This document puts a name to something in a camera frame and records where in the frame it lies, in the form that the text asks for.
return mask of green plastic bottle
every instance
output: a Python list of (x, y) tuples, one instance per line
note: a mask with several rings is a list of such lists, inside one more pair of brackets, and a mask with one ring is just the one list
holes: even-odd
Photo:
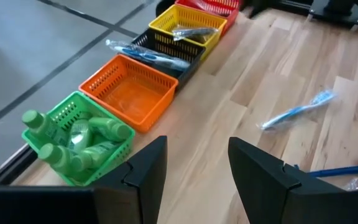
[(71, 177), (78, 181), (88, 179), (92, 172), (84, 170), (76, 172), (72, 166), (72, 159), (77, 153), (63, 146), (55, 146), (53, 144), (45, 144), (38, 153), (38, 158), (50, 164), (50, 166), (61, 174)]
[(93, 132), (110, 141), (122, 142), (131, 136), (131, 129), (128, 126), (111, 118), (91, 118), (89, 126)]
[(92, 118), (91, 113), (81, 112), (78, 120), (74, 121), (70, 129), (70, 138), (67, 148), (80, 151), (92, 144), (93, 134), (90, 130), (89, 119)]
[(102, 142), (95, 146), (88, 147), (73, 157), (73, 168), (76, 172), (82, 172), (86, 169), (97, 169), (118, 147), (119, 145), (113, 142)]
[(22, 121), (39, 141), (66, 146), (68, 133), (59, 127), (49, 115), (29, 110), (23, 114)]

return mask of orange basket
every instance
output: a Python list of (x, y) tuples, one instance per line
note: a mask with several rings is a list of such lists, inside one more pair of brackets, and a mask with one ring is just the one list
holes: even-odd
[(79, 87), (139, 132), (147, 132), (173, 100), (178, 80), (116, 55)]

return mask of wooden table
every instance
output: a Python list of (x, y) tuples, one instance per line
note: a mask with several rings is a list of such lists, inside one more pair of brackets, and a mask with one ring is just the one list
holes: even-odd
[[(258, 125), (319, 91), (337, 98), (294, 127)], [(301, 170), (358, 165), (358, 31), (280, 11), (243, 15), (160, 121), (135, 138), (134, 152), (168, 136), (168, 170), (159, 223), (247, 222), (227, 158), (238, 136)], [(328, 181), (343, 186), (352, 177)], [(15, 184), (62, 185), (37, 161)]]

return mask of gray floor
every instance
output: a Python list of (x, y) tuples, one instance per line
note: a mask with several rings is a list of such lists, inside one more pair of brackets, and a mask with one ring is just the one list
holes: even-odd
[[(157, 1), (56, 0), (140, 34)], [(21, 114), (48, 111), (114, 56), (106, 39), (132, 37), (38, 0), (0, 1), (0, 164), (25, 142)]]

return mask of plastic basket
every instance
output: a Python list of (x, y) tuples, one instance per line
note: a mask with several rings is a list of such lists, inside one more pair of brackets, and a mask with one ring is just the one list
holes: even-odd
[(190, 62), (190, 66), (184, 72), (161, 65), (143, 62), (160, 72), (176, 78), (179, 81), (176, 91), (180, 90), (193, 76), (200, 64), (201, 56), (205, 51), (204, 47), (192, 44), (185, 40), (173, 41), (171, 35), (153, 29), (147, 29), (143, 34), (132, 41), (132, 43)]
[(236, 0), (177, 0), (175, 4), (199, 9), (227, 19), (222, 35), (226, 34), (239, 14), (239, 2)]
[(178, 80), (125, 55), (116, 55), (80, 90), (145, 133), (173, 100)]
[(190, 7), (173, 5), (169, 7), (163, 14), (158, 16), (154, 21), (149, 24), (149, 27), (165, 34), (172, 35), (172, 30), (178, 25), (185, 27), (214, 27), (219, 32), (213, 34), (205, 43), (201, 44), (194, 40), (185, 38), (192, 44), (205, 47), (205, 52), (201, 56), (203, 60), (219, 42), (219, 37), (222, 33), (223, 27), (226, 25), (227, 20), (211, 15), (207, 12), (192, 9)]
[[(79, 91), (73, 92), (70, 96), (68, 96), (56, 107), (54, 107), (54, 109), (49, 111), (48, 114), (55, 122), (57, 122), (60, 127), (62, 127), (65, 131), (69, 132), (73, 122), (77, 120), (81, 111), (89, 112), (93, 116), (112, 118), (122, 123), (121, 120), (116, 118), (106, 109), (99, 106), (97, 103), (95, 103), (93, 100), (89, 99), (87, 96), (85, 96)], [(96, 179), (100, 178), (104, 174), (107, 174), (108, 172), (116, 168), (118, 165), (120, 165), (122, 162), (124, 162), (125, 158), (131, 153), (132, 142), (135, 136), (135, 131), (132, 128), (131, 131), (131, 136), (121, 144), (121, 146), (110, 156), (108, 160), (106, 160), (106, 162), (103, 163), (103, 165), (88, 180), (84, 182), (79, 182), (61, 173), (58, 174), (68, 185), (89, 185)], [(30, 147), (36, 153), (40, 151), (41, 147), (44, 144), (48, 143), (39, 141), (31, 134), (29, 129), (26, 129), (22, 133), (22, 137), (29, 143)]]

